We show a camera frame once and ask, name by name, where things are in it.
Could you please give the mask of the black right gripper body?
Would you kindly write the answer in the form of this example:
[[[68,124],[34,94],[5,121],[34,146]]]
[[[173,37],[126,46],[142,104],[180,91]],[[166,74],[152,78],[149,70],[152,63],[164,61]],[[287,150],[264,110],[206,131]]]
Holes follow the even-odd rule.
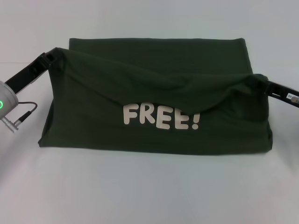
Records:
[[[270,85],[268,91],[266,93],[269,97],[273,97],[275,99],[286,102],[290,105],[298,105],[299,104],[299,92],[283,86],[281,84],[277,84],[275,82],[270,81]]]

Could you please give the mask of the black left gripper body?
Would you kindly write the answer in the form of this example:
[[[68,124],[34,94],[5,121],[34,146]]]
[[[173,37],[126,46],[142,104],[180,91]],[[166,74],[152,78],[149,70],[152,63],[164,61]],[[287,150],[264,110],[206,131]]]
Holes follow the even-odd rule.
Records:
[[[43,73],[45,73],[51,65],[51,54],[42,53],[31,64],[22,69],[12,78],[7,80],[5,84],[17,94],[26,88],[29,84],[36,81]]]

